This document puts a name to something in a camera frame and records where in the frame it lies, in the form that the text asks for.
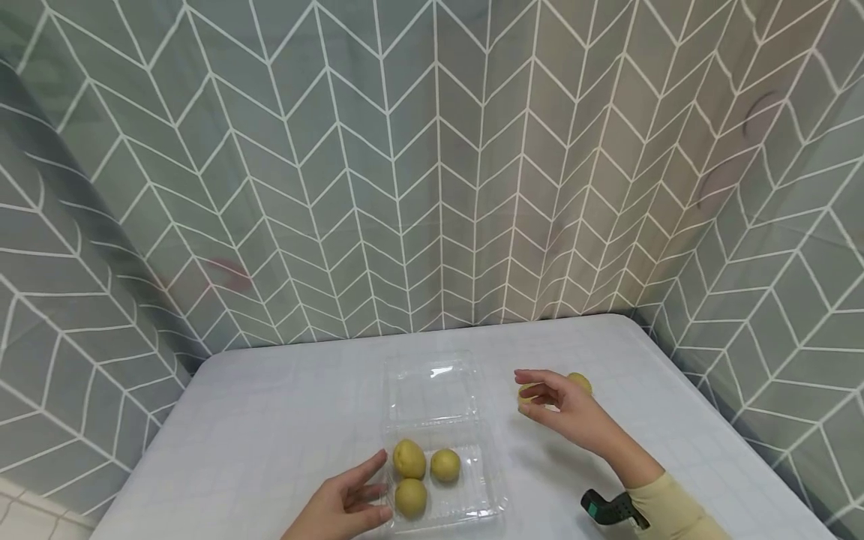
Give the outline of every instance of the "right hand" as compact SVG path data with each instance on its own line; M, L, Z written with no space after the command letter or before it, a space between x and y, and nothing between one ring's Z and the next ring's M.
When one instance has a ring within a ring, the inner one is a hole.
M521 397L534 397L519 404L519 412L531 420L556 431L568 441L600 457L614 448L624 430L594 401L581 385L549 370L516 370L517 384L534 386L519 392ZM544 405L555 405L560 412Z

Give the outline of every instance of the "potato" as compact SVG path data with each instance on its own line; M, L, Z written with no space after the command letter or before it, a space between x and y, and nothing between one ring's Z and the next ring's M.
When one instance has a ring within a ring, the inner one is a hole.
M449 448L444 448L432 454L429 471L442 482L452 482L459 478L460 467L459 455Z
M588 379L585 378L584 375L581 373L570 373L567 378L584 388L589 396L593 396L594 390L591 388L591 383L588 382Z
M532 399L537 397L537 396L522 397L522 391L526 388L531 388L531 386L534 386L535 384L540 384L540 383L528 383L528 384L523 384L522 386L519 386L519 390L517 391L516 397L519 398L520 403L528 403L529 401L531 401Z
M399 482L396 486L396 509L408 519L419 518L426 510L426 486L414 478Z
M403 478L422 480L426 474L426 456L416 442L402 439L393 449L393 466Z

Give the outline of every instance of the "left hand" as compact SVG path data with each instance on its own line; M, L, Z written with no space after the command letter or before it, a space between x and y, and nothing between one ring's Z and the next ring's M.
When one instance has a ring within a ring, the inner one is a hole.
M387 491L387 485L366 484L386 462L382 449L355 468L324 480L282 540L349 540L390 521L393 510L369 504Z

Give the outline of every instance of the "finger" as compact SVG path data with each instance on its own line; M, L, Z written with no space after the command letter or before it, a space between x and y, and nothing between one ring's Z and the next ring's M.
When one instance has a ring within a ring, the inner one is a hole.
M387 506L369 505L368 508L349 513L342 519L345 524L346 538L354 538L368 530L387 523L393 517L393 510Z
M348 507L358 502L375 500L381 495L384 495L385 493L387 493L386 484L371 484L369 486L362 486L354 492L348 493L348 497L345 501L345 506Z
M561 433L562 416L560 412L546 409L539 403L521 403L519 412L529 417L534 422L542 424L553 431Z
M531 402L538 405L555 405L556 407L558 406L558 401L548 396L535 397L531 400Z
M373 457L360 463L355 468L348 469L335 479L339 481L341 488L351 489L362 486L378 472L387 462L387 453L380 449Z
M533 386L529 386L528 388L522 389L519 392L519 396L521 397L534 397L534 396L550 396L554 398L558 398L558 392L549 388L545 383L534 384Z
M555 391L567 388L570 383L562 374L550 370L516 370L514 373L518 384L545 383Z
M356 514L359 511L368 510L370 508L374 508L374 505L370 505L369 503L355 503L351 506L348 506L345 509L345 512L348 514Z

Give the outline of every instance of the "beige sleeve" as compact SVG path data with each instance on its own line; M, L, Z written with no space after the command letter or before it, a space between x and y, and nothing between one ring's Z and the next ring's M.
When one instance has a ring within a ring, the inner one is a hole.
M633 506L651 524L644 540L728 540L730 536L669 473L647 486L628 489Z

